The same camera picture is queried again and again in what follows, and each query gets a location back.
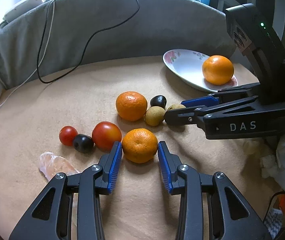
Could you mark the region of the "brown longan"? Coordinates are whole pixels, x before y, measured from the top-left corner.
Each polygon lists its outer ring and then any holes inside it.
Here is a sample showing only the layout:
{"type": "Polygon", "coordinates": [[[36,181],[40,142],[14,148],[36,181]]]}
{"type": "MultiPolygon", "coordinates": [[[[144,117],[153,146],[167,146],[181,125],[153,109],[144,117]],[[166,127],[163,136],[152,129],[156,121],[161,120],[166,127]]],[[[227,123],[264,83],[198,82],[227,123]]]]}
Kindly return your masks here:
{"type": "Polygon", "coordinates": [[[185,108],[185,106],[182,104],[175,103],[175,104],[172,104],[170,107],[168,107],[167,111],[171,111],[175,109],[182,109],[182,108],[185,108]]]}
{"type": "Polygon", "coordinates": [[[165,113],[166,111],[162,107],[150,107],[145,113],[145,122],[149,126],[158,126],[163,122],[165,113]]]}

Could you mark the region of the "dark plum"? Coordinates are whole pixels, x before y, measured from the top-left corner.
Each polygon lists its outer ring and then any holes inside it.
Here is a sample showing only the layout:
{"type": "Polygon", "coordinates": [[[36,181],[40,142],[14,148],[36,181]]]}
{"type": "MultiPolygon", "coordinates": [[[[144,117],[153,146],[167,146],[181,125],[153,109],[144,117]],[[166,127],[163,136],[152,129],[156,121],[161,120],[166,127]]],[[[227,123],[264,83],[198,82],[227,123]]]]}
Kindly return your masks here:
{"type": "Polygon", "coordinates": [[[89,153],[94,147],[94,142],[92,137],[85,134],[78,134],[73,140],[73,147],[78,152],[89,153]]]}
{"type": "Polygon", "coordinates": [[[150,100],[150,106],[158,106],[163,109],[166,109],[167,99],[163,95],[157,95],[150,100]]]}

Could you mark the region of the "mandarin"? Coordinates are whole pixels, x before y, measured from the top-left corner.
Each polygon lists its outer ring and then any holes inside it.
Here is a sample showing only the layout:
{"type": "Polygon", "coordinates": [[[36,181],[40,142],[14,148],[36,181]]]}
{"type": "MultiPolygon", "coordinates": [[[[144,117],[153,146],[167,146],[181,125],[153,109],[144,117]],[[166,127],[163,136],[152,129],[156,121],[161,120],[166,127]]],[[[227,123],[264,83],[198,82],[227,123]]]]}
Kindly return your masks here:
{"type": "Polygon", "coordinates": [[[126,121],[138,121],[143,118],[147,111],[146,98],[134,91],[121,93],[116,99],[118,115],[126,121]]]}
{"type": "Polygon", "coordinates": [[[126,159],[143,164],[154,158],[158,150],[158,140],[145,128],[132,129],[122,139],[122,150],[126,159]]]}

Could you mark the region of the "small red tomato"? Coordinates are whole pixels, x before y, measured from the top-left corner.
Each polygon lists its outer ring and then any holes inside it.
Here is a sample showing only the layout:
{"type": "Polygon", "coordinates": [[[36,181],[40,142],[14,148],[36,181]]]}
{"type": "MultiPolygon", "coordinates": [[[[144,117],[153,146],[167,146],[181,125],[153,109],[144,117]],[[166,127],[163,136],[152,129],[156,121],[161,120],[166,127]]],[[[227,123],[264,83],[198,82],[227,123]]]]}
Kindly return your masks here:
{"type": "Polygon", "coordinates": [[[72,126],[64,126],[59,132],[59,140],[65,146],[73,146],[73,140],[78,131],[72,126]]]}

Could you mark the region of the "large red tomato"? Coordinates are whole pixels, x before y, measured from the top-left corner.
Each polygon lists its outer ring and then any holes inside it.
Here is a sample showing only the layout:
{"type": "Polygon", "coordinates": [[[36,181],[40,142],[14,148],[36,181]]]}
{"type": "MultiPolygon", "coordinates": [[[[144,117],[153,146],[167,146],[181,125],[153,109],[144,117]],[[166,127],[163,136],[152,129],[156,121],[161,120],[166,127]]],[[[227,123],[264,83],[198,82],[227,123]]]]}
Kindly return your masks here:
{"type": "Polygon", "coordinates": [[[115,124],[103,121],[98,123],[93,129],[92,139],[99,150],[110,152],[114,142],[121,142],[122,133],[115,124]]]}

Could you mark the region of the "large orange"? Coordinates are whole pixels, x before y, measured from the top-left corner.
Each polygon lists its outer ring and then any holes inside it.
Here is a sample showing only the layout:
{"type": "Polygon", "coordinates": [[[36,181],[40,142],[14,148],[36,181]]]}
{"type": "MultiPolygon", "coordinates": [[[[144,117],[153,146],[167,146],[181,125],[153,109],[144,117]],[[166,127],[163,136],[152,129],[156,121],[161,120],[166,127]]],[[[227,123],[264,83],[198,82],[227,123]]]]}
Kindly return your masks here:
{"type": "Polygon", "coordinates": [[[221,86],[232,79],[234,66],[228,58],[221,55],[213,55],[204,61],[202,72],[207,82],[221,86]]]}

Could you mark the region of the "striped cloth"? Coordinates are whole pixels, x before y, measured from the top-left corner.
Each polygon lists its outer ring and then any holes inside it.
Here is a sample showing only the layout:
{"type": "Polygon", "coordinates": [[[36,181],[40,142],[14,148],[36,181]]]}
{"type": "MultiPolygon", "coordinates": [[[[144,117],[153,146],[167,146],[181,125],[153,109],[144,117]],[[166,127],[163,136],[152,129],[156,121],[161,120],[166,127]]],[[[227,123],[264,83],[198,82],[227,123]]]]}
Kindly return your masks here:
{"type": "Polygon", "coordinates": [[[283,212],[279,209],[272,208],[268,211],[264,225],[267,227],[268,232],[272,239],[275,239],[282,228],[283,212]]]}

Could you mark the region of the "clear plastic bag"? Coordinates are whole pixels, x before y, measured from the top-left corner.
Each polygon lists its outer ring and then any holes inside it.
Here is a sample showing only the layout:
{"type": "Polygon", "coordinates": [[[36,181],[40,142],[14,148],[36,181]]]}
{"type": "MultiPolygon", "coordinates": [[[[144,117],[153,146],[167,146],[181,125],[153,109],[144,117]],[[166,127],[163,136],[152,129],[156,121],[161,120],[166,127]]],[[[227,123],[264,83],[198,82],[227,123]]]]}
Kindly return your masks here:
{"type": "Polygon", "coordinates": [[[39,170],[47,181],[50,181],[59,172],[63,172],[67,176],[79,173],[67,159],[52,152],[44,152],[40,155],[39,170]]]}

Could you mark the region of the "white floral plate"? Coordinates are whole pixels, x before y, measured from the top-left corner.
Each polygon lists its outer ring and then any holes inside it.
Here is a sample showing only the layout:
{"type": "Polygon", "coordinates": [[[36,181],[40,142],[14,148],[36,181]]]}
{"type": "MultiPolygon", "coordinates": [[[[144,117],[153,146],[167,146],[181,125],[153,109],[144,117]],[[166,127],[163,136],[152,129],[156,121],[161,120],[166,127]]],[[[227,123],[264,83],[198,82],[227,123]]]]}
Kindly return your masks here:
{"type": "Polygon", "coordinates": [[[203,76],[202,65],[209,56],[198,51],[172,49],[164,53],[162,60],[166,67],[191,87],[213,93],[238,85],[235,75],[224,85],[217,86],[207,82],[203,76]]]}

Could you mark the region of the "grey sofa backrest cushion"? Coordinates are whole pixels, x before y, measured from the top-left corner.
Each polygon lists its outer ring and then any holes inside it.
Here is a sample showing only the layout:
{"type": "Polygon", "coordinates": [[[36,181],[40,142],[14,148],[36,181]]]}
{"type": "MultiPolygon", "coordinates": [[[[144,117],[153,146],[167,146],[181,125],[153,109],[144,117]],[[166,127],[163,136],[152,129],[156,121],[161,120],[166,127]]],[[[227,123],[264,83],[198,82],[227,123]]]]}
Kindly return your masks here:
{"type": "Polygon", "coordinates": [[[6,89],[78,64],[189,49],[230,57],[225,15],[194,0],[56,0],[0,25],[6,89]]]}

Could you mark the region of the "white power adapter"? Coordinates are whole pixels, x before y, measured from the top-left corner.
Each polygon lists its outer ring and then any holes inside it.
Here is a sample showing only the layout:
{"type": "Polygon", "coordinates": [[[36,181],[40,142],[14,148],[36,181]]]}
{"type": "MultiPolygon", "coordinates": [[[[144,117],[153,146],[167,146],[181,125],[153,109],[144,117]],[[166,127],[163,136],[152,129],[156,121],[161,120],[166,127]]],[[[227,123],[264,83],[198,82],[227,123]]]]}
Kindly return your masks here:
{"type": "Polygon", "coordinates": [[[42,5],[47,1],[50,0],[21,0],[15,4],[12,9],[6,12],[2,19],[5,22],[10,23],[21,15],[27,13],[35,7],[38,7],[39,5],[42,5]]]}

